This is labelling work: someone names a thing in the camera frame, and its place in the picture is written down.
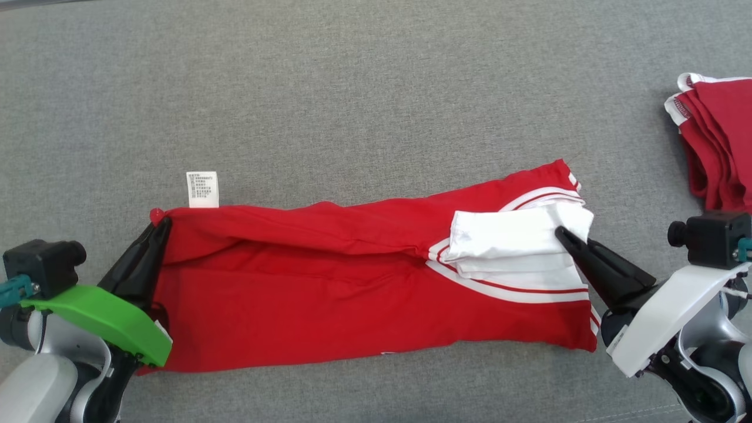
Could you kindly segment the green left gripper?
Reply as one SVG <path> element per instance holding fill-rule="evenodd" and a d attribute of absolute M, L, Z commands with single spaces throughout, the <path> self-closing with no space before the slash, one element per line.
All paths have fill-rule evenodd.
<path fill-rule="evenodd" d="M 140 354 L 142 363 L 163 367 L 172 338 L 142 310 L 152 304 L 171 229 L 169 217 L 147 225 L 97 286 L 73 286 L 49 300 L 22 300 L 21 306 L 51 311 L 127 353 Z"/>

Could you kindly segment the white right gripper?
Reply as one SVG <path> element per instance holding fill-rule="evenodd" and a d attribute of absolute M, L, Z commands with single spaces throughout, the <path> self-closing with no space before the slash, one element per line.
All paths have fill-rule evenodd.
<path fill-rule="evenodd" d="M 726 283 L 749 270 L 742 263 L 731 270 L 689 265 L 675 271 L 663 287 L 642 268 L 593 239 L 580 239 L 565 227 L 554 234 L 570 254 L 596 294 L 613 313 L 634 313 L 609 344 L 607 352 L 626 377 L 646 370 L 651 356 L 666 347 L 675 335 L 684 334 L 682 342 L 710 339 L 705 334 L 705 319 L 717 322 L 718 332 L 736 342 L 749 344 L 750 339 L 736 329 L 725 330 L 723 310 L 704 311 L 720 294 Z"/>

